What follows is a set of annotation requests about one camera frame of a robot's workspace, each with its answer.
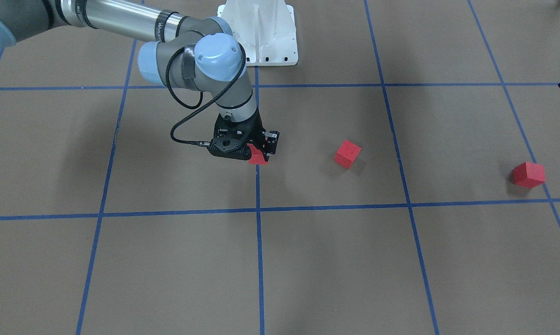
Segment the red cube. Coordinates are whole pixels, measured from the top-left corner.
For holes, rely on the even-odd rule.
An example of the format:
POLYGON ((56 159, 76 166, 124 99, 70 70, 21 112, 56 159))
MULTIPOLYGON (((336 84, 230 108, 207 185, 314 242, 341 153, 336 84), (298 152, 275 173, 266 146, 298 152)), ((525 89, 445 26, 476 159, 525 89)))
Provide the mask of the red cube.
POLYGON ((342 166, 344 169, 350 169, 361 150, 362 148, 360 146, 357 146, 354 142, 346 139, 337 149, 337 152, 333 157, 333 161, 342 166))
POLYGON ((248 159, 248 163, 250 165, 267 165, 269 163, 268 161, 265 160, 267 158, 267 155, 263 154, 260 150, 258 150, 256 146, 249 143, 248 147, 250 148, 251 151, 251 157, 250 159, 248 159))
POLYGON ((546 182, 545 167, 538 163, 524 162, 513 169, 513 183, 525 188, 535 188, 546 182))

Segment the brown paper table cover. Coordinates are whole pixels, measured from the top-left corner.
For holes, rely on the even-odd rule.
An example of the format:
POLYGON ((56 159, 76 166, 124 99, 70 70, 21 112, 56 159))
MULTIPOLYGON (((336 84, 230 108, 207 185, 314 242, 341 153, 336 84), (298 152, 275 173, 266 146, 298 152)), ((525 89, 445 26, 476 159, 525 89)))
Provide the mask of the brown paper table cover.
POLYGON ((263 166, 169 139, 141 42, 0 51, 0 335, 560 335, 560 0, 291 4, 263 166))

